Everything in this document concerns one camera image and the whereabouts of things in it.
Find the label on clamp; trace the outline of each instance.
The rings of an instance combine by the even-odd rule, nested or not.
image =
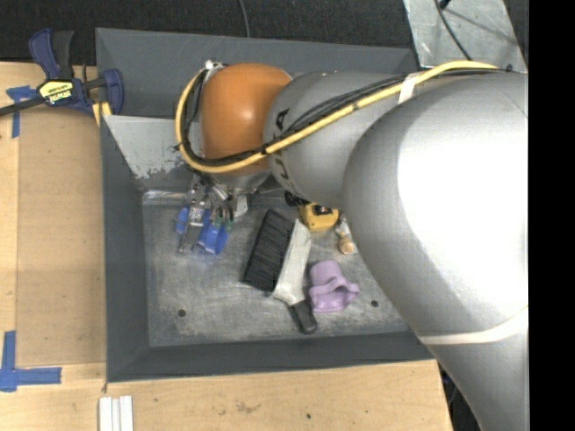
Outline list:
[[[75,99],[74,84],[68,81],[48,80],[38,87],[38,94],[50,105],[56,105],[61,101],[72,101]]]

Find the purple plastic object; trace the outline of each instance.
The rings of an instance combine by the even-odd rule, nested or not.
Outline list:
[[[338,262],[334,260],[316,263],[309,274],[312,277],[309,296],[314,312],[341,311],[359,294],[359,286],[343,277]]]

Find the clamp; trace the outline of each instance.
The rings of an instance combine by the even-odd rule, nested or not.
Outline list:
[[[107,90],[107,103],[110,112],[120,113],[124,104],[124,87],[119,70],[108,69],[102,73],[102,77],[96,80],[86,81],[74,78],[74,71],[69,63],[69,52],[73,31],[55,31],[42,29],[35,33],[29,40],[28,46],[31,56],[38,64],[46,80],[36,88],[37,97],[27,101],[20,101],[0,109],[0,116],[29,109],[36,105],[44,104],[49,107],[66,107],[78,110],[93,118],[97,118],[94,112],[96,102],[88,95],[88,91],[94,88],[105,87]]]

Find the wooden board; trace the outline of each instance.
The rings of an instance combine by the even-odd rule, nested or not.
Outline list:
[[[94,67],[89,75],[95,75]],[[35,87],[44,74],[34,64],[12,63],[2,64],[1,78],[4,92],[14,86]],[[11,139],[5,131],[3,145],[14,154],[2,160],[13,161],[19,147],[18,285],[13,288],[12,281],[0,289],[2,298],[17,295],[19,303],[16,364],[101,362],[105,320],[98,128],[82,113],[44,106],[23,111],[20,120],[20,137]],[[12,117],[4,117],[2,125],[11,129]],[[2,183],[15,186],[16,180],[7,180]],[[3,207],[15,214],[15,192],[8,193],[12,197]]]
[[[62,386],[0,396],[0,429],[96,429],[102,395],[133,396],[137,431],[452,429],[431,361],[118,383],[105,392],[102,379],[83,374],[65,367]]]

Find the scrub brush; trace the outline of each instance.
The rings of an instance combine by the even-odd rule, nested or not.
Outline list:
[[[304,273],[311,249],[309,230],[299,221],[269,209],[248,259],[243,281],[285,302],[305,334],[317,330],[304,296]]]

